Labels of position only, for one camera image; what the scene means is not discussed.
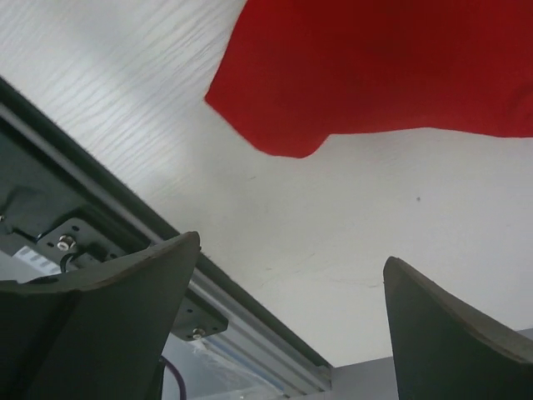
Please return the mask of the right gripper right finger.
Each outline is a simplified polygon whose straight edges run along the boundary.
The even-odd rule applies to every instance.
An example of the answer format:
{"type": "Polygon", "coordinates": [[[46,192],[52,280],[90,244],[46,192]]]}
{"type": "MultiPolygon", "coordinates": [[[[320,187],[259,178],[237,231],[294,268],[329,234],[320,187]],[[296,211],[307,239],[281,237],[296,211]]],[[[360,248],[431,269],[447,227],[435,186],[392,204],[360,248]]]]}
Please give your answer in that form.
{"type": "Polygon", "coordinates": [[[532,341],[389,257],[386,312],[401,399],[530,399],[532,341]]]}

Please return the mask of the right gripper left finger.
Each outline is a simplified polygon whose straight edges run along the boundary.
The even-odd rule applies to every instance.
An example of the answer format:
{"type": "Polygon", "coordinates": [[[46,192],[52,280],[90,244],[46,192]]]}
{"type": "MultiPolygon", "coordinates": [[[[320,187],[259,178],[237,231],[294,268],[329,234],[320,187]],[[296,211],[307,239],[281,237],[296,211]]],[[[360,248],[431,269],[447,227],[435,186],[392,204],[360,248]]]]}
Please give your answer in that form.
{"type": "Polygon", "coordinates": [[[1,284],[4,399],[153,399],[200,252],[187,232],[143,251],[1,284]]]}

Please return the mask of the red t shirt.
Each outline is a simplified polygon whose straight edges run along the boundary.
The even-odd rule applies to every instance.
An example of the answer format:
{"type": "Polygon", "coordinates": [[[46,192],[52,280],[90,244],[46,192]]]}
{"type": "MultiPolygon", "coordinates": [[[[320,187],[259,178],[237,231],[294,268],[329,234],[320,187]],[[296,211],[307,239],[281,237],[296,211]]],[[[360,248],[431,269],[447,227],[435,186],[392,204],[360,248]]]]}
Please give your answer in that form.
{"type": "Polygon", "coordinates": [[[205,96],[261,152],[439,128],[532,134],[529,1],[249,1],[205,96]]]}

